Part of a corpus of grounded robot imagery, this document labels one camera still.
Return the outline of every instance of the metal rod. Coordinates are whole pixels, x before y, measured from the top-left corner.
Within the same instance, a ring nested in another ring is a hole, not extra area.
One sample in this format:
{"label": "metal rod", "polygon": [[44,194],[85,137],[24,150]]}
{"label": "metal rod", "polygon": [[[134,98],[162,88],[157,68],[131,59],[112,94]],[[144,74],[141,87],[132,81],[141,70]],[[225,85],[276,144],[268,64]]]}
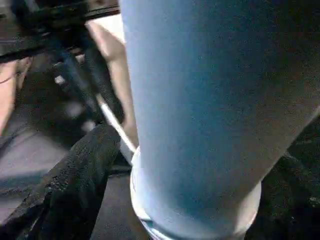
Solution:
{"label": "metal rod", "polygon": [[124,129],[122,128],[121,124],[118,122],[118,119],[111,111],[110,107],[106,103],[106,101],[102,98],[100,94],[96,95],[96,100],[101,108],[101,111],[106,119],[107,122],[110,123],[111,126],[118,132],[123,142],[127,145],[131,152],[135,152],[137,149],[135,145],[131,142],[130,138],[125,133]]}

